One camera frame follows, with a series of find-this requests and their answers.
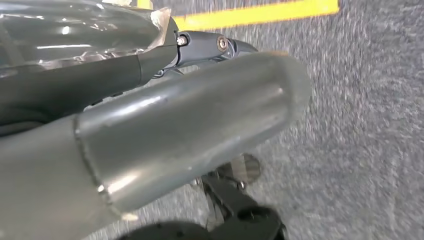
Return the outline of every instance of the bolt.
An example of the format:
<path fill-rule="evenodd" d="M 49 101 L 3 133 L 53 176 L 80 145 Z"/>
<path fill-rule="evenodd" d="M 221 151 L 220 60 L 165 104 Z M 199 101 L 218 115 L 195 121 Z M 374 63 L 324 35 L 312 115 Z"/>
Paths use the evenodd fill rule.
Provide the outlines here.
<path fill-rule="evenodd" d="M 217 45 L 218 45 L 218 50 L 221 52 L 225 52 L 228 48 L 228 41 L 227 38 L 224 36 L 219 36 L 218 37 L 218 41 L 217 41 Z"/>
<path fill-rule="evenodd" d="M 186 36 L 181 35 L 181 36 L 179 36 L 179 37 L 177 37 L 177 38 L 176 38 L 176 44 L 177 44 L 178 46 L 184 46 L 184 45 L 186 45 L 188 42 L 189 42 L 189 40 L 187 39 L 187 37 L 186 37 Z"/>

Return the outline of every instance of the screw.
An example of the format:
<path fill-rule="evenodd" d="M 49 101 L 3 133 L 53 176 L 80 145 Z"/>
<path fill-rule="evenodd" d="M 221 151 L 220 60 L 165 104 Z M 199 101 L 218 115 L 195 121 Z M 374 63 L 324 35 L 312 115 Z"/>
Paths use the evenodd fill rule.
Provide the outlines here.
<path fill-rule="evenodd" d="M 176 38 L 176 44 L 178 46 L 184 46 L 187 43 L 189 43 L 189 40 L 187 39 L 186 36 L 181 35 L 181 36 L 179 36 L 179 37 Z"/>
<path fill-rule="evenodd" d="M 224 36 L 219 36 L 218 41 L 217 41 L 217 45 L 218 45 L 219 51 L 225 52 L 228 49 L 227 38 L 224 37 Z"/>

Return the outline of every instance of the yellow stripe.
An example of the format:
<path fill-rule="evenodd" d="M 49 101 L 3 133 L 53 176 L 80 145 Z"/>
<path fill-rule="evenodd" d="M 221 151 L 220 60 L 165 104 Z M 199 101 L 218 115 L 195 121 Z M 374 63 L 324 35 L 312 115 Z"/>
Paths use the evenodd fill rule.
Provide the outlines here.
<path fill-rule="evenodd" d="M 137 8 L 153 9 L 152 2 L 150 0 L 137 0 Z"/>
<path fill-rule="evenodd" d="M 335 14 L 338 0 L 299 0 L 176 16 L 180 30 L 212 30 Z"/>

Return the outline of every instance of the floor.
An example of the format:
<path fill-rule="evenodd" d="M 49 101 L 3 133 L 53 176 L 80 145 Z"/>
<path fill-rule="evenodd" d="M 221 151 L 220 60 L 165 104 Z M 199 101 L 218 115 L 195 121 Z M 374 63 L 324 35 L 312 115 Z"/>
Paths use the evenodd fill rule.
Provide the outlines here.
<path fill-rule="evenodd" d="M 200 13 L 275 0 L 153 0 Z M 424 0 L 343 0 L 340 13 L 224 29 L 308 67 L 313 101 L 293 128 L 252 149 L 264 174 L 249 188 L 277 208 L 292 240 L 424 239 Z M 157 220 L 204 223 L 184 186 L 90 240 Z"/>

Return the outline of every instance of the plastic wrap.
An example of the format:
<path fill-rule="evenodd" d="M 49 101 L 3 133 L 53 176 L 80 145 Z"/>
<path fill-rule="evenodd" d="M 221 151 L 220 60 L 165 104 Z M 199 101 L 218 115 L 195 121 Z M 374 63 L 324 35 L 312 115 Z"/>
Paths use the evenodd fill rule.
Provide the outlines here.
<path fill-rule="evenodd" d="M 148 52 L 164 44 L 171 17 L 169 8 L 94 1 L 9 0 L 0 8 L 0 78 Z"/>

